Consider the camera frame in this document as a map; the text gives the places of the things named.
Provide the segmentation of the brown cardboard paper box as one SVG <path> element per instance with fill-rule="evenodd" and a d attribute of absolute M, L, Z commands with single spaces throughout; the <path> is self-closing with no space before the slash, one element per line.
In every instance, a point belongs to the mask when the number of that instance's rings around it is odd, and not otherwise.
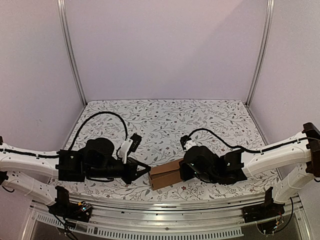
<path fill-rule="evenodd" d="M 180 177 L 182 160 L 181 158 L 152 167 L 148 173 L 151 189 L 155 191 L 182 182 Z"/>

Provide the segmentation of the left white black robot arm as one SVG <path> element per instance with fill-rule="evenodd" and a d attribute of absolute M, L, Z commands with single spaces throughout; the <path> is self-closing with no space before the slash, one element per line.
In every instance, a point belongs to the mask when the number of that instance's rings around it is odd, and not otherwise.
<path fill-rule="evenodd" d="M 103 137 L 90 139 L 79 150 L 59 150 L 41 153 L 28 152 L 6 143 L 0 145 L 0 184 L 31 196 L 34 200 L 53 206 L 63 216 L 74 213 L 69 192 L 40 182 L 31 174 L 46 176 L 63 182 L 83 183 L 86 180 L 109 183 L 121 179 L 129 185 L 147 174 L 151 167 L 130 157 L 141 138 L 134 134 L 120 146 L 114 157 L 114 144 Z"/>

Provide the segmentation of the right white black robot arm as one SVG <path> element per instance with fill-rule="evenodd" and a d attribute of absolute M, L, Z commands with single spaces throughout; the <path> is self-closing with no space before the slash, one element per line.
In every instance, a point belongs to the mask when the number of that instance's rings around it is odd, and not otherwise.
<path fill-rule="evenodd" d="M 320 131 L 311 122 L 302 131 L 283 141 L 257 150 L 239 145 L 228 145 L 230 152 L 218 156 L 208 147 L 198 146 L 191 135 L 180 139 L 184 150 L 179 162 L 179 174 L 183 181 L 193 178 L 219 185 L 232 185 L 246 181 L 255 175 L 287 165 L 295 168 L 268 191 L 270 198 L 259 206 L 262 218 L 269 218 L 289 198 L 315 178 L 320 176 Z"/>

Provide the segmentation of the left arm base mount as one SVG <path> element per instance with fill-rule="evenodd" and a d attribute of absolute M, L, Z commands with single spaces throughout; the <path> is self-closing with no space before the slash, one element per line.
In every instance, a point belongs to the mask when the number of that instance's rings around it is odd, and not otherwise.
<path fill-rule="evenodd" d="M 58 199 L 53 205 L 48 206 L 48 210 L 49 213 L 63 219 L 88 223 L 92 215 L 93 206 L 85 201 L 73 203 L 68 199 Z"/>

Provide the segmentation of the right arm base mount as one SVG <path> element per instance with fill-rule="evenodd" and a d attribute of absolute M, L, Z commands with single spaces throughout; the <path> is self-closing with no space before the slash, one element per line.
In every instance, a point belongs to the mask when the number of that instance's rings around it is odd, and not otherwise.
<path fill-rule="evenodd" d="M 284 206 L 284 203 L 275 203 L 273 200 L 264 201 L 260 204 L 243 207 L 241 213 L 244 222 L 251 223 L 284 214 Z"/>

